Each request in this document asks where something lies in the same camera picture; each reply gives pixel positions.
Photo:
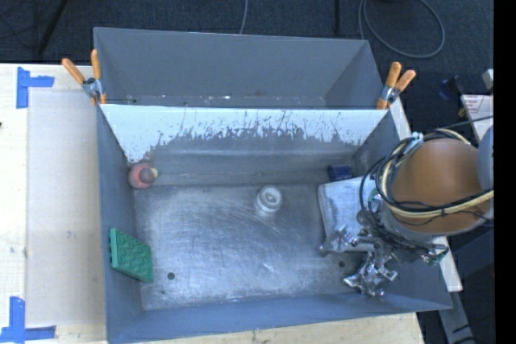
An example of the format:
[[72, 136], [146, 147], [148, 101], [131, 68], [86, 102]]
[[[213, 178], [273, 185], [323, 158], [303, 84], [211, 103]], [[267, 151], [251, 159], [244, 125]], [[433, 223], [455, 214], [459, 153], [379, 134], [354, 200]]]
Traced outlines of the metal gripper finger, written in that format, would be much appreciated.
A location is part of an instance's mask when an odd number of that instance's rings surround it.
[[342, 283], [349, 288], [355, 288], [362, 294], [371, 297], [383, 297], [385, 295], [384, 284], [394, 282], [397, 271], [388, 268], [387, 264], [392, 260], [392, 255], [367, 252], [356, 272], [342, 278]]
[[360, 252], [358, 238], [361, 231], [362, 228], [360, 226], [326, 228], [324, 230], [324, 239], [319, 246], [319, 254], [321, 256], [327, 256], [329, 254]]

